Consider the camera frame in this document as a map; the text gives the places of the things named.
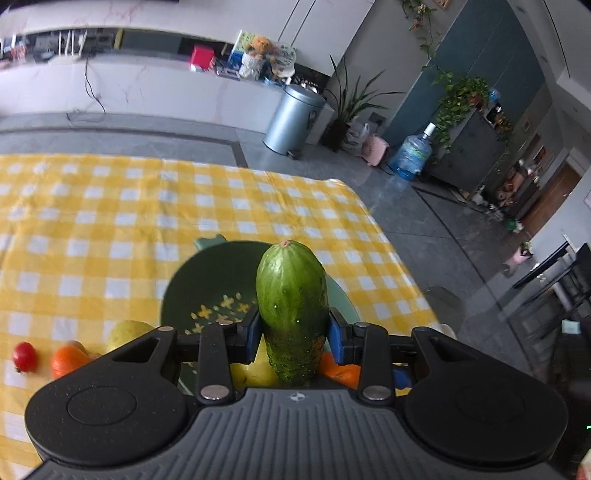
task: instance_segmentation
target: gray tile floor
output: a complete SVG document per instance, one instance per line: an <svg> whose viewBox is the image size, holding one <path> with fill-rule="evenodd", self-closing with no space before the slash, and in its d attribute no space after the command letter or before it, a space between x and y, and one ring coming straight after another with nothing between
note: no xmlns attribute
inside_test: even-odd
<svg viewBox="0 0 591 480"><path fill-rule="evenodd" d="M56 113L0 118L0 154L177 158L342 180L365 202L421 289L444 287L461 300L459 311L432 300L440 320L453 325L460 340L531 371L498 306L519 276L508 280L499 272L519 244L513 234L490 216L419 193L411 183L370 167L360 158L306 145L302 159L291 160L269 150L262 139L257 132L144 116L67 119Z"/></svg>

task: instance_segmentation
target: bottle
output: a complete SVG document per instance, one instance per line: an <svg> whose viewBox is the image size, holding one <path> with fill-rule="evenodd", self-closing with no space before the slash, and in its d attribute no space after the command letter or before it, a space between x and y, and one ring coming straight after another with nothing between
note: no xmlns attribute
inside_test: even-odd
<svg viewBox="0 0 591 480"><path fill-rule="evenodd" d="M404 139L398 152L391 160L394 171L399 176L406 180L412 180L423 169L425 162L433 152L429 138L434 131L435 124L428 124L421 135L409 135Z"/></svg>
<svg viewBox="0 0 591 480"><path fill-rule="evenodd" d="M496 116L501 113L501 110L503 110L503 107L501 105L499 105L498 103L495 104L495 106L491 109L490 112L488 112L488 115L486 116L486 119L490 122L490 123L494 123L495 122L495 118Z"/></svg>

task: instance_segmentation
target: stainless steel trash can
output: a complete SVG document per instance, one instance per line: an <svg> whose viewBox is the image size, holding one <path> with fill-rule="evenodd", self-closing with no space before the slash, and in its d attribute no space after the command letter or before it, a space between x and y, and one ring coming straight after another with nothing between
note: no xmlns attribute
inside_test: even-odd
<svg viewBox="0 0 591 480"><path fill-rule="evenodd" d="M281 155L301 150L325 103L318 93L288 85L263 143Z"/></svg>

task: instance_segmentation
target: red cherry tomato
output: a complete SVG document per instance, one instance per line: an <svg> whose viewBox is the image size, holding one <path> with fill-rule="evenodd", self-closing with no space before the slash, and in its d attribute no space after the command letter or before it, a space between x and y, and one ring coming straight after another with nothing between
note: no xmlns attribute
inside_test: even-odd
<svg viewBox="0 0 591 480"><path fill-rule="evenodd" d="M12 361L17 372L33 372L37 368L37 351L28 342L19 343L12 351Z"/></svg>

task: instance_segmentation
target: hanging plant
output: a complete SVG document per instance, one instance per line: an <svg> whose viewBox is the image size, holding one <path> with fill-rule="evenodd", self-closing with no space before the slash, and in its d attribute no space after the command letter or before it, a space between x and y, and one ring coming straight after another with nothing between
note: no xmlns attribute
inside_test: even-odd
<svg viewBox="0 0 591 480"><path fill-rule="evenodd" d="M427 58L433 57L433 45L435 40L441 36L440 33L433 34L433 24L431 16L437 11L436 8L429 8L421 0L402 0L402 11L406 18L412 18L412 23L408 27L410 31L424 28L427 36L419 37L421 44L418 46L426 53Z"/></svg>

